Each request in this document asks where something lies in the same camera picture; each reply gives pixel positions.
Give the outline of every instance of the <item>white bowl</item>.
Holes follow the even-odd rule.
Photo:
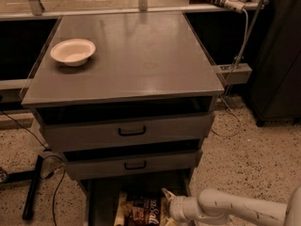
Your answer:
[[[89,40],[65,40],[58,43],[50,52],[50,56],[58,62],[77,67],[87,62],[95,52],[95,45]]]

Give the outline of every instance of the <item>gray tabletop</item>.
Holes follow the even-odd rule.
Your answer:
[[[86,39],[96,53],[66,68],[50,57],[63,40]],[[63,17],[24,96],[23,106],[121,102],[223,91],[180,12]]]

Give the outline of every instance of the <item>drawer handle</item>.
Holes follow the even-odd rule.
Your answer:
[[[119,128],[119,135],[121,137],[132,137],[132,136],[140,136],[147,132],[147,127],[144,125],[141,132],[133,132],[133,133],[123,133],[121,128]]]
[[[142,166],[138,166],[138,167],[128,167],[128,166],[126,165],[126,163],[124,163],[124,168],[125,168],[126,170],[142,170],[142,169],[144,169],[146,166],[147,166],[147,161],[144,161],[144,162],[143,162],[143,165],[142,165]]]

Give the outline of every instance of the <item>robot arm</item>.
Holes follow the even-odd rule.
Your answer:
[[[204,189],[197,197],[170,196],[168,213],[176,222],[190,220],[211,225],[227,223],[234,215],[259,226],[301,225],[301,186],[293,193],[289,206],[230,195],[215,189]]]

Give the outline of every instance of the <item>terrazzo floor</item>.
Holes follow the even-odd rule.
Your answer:
[[[204,154],[190,182],[192,194],[209,186],[230,194],[287,202],[293,190],[301,185],[301,125],[269,121],[257,127],[256,119],[240,96],[230,96],[228,104],[237,118],[221,102],[217,103],[213,130],[203,143]],[[32,119],[26,113],[10,116],[24,126],[30,125]],[[0,166],[9,173],[32,170],[43,148],[5,116],[0,116],[0,122]],[[57,163],[54,158],[45,163],[42,175]],[[52,198],[61,177],[62,170],[40,182],[31,221],[22,220],[29,181],[0,185],[0,225],[54,225]],[[57,226],[83,225],[84,214],[85,195],[66,175],[55,197]],[[254,224],[230,217],[226,225]]]

